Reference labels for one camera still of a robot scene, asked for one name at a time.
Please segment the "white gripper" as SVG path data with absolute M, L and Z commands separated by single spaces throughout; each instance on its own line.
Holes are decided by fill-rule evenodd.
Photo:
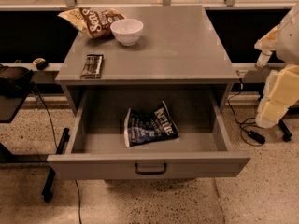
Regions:
M 298 101 L 299 66 L 289 64 L 281 71 L 272 70 L 257 109 L 256 124 L 265 129 L 272 128 Z

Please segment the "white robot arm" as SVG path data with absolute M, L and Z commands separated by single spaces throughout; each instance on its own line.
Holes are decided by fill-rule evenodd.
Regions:
M 259 127 L 272 128 L 299 101 L 299 3 L 254 48 L 261 52 L 256 69 L 263 69 L 273 52 L 286 64 L 268 75 L 255 118 Z

